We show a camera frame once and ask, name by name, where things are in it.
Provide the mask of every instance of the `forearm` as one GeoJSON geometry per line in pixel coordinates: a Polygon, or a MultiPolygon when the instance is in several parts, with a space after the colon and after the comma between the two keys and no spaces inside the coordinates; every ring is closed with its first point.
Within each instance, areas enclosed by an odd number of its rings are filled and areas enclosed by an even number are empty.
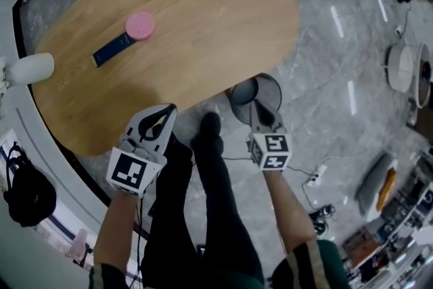
{"type": "Polygon", "coordinates": [[[97,237],[95,264],[109,264],[126,274],[136,206],[137,197],[120,190],[116,192],[97,237]]]}
{"type": "Polygon", "coordinates": [[[278,230],[286,252],[290,253],[297,246],[316,240],[313,223],[282,172],[266,171],[263,174],[271,194],[278,230]]]}

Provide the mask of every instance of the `white cube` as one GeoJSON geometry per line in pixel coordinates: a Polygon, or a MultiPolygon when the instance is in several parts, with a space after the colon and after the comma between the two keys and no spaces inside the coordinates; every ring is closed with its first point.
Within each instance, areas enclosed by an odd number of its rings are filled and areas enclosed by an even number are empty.
{"type": "Polygon", "coordinates": [[[148,185],[158,177],[162,167],[161,164],[114,147],[106,179],[115,188],[142,197],[148,185]]]}
{"type": "Polygon", "coordinates": [[[292,156],[292,139],[288,134],[251,133],[248,149],[261,170],[284,170],[292,156]]]}

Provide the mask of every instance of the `striped sleeve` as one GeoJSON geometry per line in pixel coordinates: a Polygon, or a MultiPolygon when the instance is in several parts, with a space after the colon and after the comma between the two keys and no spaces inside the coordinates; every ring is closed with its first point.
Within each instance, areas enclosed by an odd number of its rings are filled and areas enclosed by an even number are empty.
{"type": "Polygon", "coordinates": [[[127,289],[123,272],[107,264],[95,264],[90,270],[89,289],[127,289]]]}
{"type": "Polygon", "coordinates": [[[349,289],[338,249],[319,240],[301,244],[284,259],[271,277],[274,289],[349,289]]]}

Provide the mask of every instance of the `person's left arm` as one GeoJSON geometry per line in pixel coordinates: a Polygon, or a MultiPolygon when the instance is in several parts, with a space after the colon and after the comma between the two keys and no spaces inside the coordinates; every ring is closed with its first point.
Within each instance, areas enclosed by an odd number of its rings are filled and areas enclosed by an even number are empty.
{"type": "Polygon", "coordinates": [[[120,190],[115,193],[96,240],[90,288],[127,288],[136,206],[136,196],[120,190]]]}

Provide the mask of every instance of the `pink object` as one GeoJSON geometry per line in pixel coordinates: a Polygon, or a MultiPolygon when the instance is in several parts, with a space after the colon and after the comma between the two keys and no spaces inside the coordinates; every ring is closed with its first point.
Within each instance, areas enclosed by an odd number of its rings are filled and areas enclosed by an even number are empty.
{"type": "Polygon", "coordinates": [[[137,12],[128,17],[126,30],[134,40],[146,40],[155,30],[155,20],[149,12],[137,12]]]}

